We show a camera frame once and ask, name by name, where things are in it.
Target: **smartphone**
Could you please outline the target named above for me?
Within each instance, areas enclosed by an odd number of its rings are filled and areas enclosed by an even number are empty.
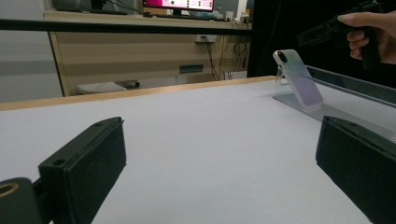
[[[323,97],[297,51],[276,50],[273,56],[302,108],[314,108],[323,103]]]

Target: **clear acrylic stand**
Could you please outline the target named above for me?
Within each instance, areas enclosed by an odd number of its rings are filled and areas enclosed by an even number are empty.
[[[346,119],[396,143],[396,90],[312,66],[307,69],[312,77],[304,78],[312,79],[323,97],[323,103],[316,109],[299,104],[280,70],[273,97],[315,119],[322,120],[324,116]]]

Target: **white table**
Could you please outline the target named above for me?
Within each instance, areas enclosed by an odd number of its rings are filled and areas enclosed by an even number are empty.
[[[370,223],[316,165],[321,122],[273,99],[274,83],[1,111],[0,179],[36,180],[50,154],[120,116],[127,166],[95,224]]]

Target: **desk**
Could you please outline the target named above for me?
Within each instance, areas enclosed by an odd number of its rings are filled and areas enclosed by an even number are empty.
[[[370,223],[316,165],[320,121],[273,99],[267,78],[0,105],[0,179],[36,180],[50,154],[121,116],[127,166],[95,224]]]
[[[171,33],[159,36],[154,32],[161,27],[166,27],[167,30],[189,27],[236,32],[251,29],[250,25],[229,22],[53,10],[44,13],[44,20],[108,26],[134,25],[148,30],[147,34],[50,32],[49,37],[65,96],[75,95],[75,86],[87,83],[187,75],[200,75],[205,76],[206,80],[213,80],[205,43],[195,43],[195,35]],[[247,70],[243,63],[248,64],[248,45],[241,44],[240,48],[245,48],[245,51],[238,56],[233,50],[233,46],[238,42],[248,43],[249,38],[219,35],[217,41],[211,44],[213,64],[220,75],[220,68],[224,72]],[[180,66],[189,65],[201,65],[203,69],[182,74]]]

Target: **wall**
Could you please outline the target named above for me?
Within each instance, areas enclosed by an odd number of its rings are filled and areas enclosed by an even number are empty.
[[[0,19],[42,21],[45,0],[0,1]],[[0,31],[0,103],[61,97],[45,32]]]

